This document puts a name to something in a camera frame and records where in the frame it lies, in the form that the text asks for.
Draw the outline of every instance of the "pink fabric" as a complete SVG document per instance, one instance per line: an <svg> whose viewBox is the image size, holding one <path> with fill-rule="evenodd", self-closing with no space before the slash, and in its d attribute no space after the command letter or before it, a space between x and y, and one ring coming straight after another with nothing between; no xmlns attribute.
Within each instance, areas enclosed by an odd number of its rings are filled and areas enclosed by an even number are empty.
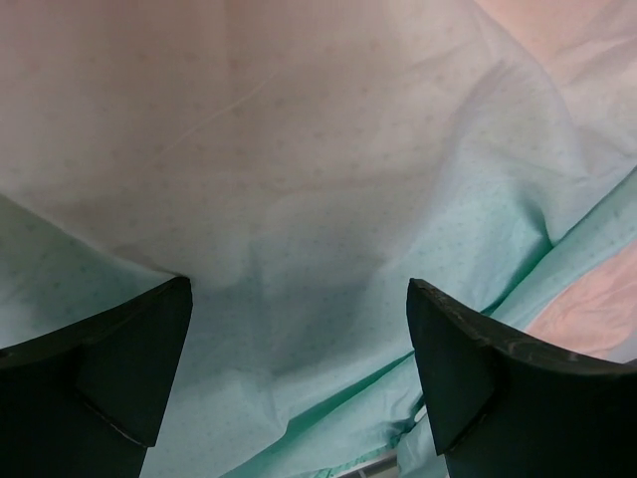
<svg viewBox="0 0 637 478"><path fill-rule="evenodd" d="M527 332L605 359L637 330L637 241L572 284Z"/></svg>

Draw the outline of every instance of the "white fabric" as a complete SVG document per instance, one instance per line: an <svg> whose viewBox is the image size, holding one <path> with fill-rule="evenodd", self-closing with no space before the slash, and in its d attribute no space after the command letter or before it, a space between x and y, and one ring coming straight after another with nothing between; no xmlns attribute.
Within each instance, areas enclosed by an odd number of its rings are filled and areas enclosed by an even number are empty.
<svg viewBox="0 0 637 478"><path fill-rule="evenodd" d="M553 6L549 25L530 1L480 3L0 5L0 192L111 257L82 259L95 280L65 297L108 274L130 295L193 279L143 476L310 477L395 441L420 393L409 277L480 310L509 297L499 318L520 327L521 295L554 296L514 288L637 162L637 4L569 1L577 18ZM617 231L578 243L577 267L635 234ZM3 343L47 314L23 310Z"/></svg>

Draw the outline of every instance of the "dotted fabric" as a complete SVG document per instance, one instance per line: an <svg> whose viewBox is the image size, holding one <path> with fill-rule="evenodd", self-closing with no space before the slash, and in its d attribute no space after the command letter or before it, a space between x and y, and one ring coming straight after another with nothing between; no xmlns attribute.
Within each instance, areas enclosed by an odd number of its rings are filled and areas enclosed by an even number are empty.
<svg viewBox="0 0 637 478"><path fill-rule="evenodd" d="M1 3L3 344L183 274L142 476L324 476L394 442L408 279L523 326L552 289L517 285L637 162L634 4L549 51L480 3ZM608 224L578 268L628 241Z"/></svg>

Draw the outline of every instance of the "wrinkled cloth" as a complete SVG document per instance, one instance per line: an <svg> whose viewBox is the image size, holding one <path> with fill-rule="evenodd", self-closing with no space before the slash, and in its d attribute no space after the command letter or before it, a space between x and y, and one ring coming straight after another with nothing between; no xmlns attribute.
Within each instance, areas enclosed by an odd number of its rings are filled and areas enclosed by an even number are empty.
<svg viewBox="0 0 637 478"><path fill-rule="evenodd" d="M2 344L183 274L142 476L429 466L408 279L524 329L635 238L637 4L558 3L2 3Z"/></svg>

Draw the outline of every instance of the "black plastic piece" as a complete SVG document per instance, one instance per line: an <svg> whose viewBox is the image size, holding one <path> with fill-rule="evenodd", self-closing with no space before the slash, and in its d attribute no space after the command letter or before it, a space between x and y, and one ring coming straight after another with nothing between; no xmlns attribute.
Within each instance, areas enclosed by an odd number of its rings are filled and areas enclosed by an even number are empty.
<svg viewBox="0 0 637 478"><path fill-rule="evenodd" d="M190 281L0 350L0 476L136 478L185 341Z"/></svg>
<svg viewBox="0 0 637 478"><path fill-rule="evenodd" d="M637 370L576 354L412 280L407 316L451 478L637 476Z"/></svg>

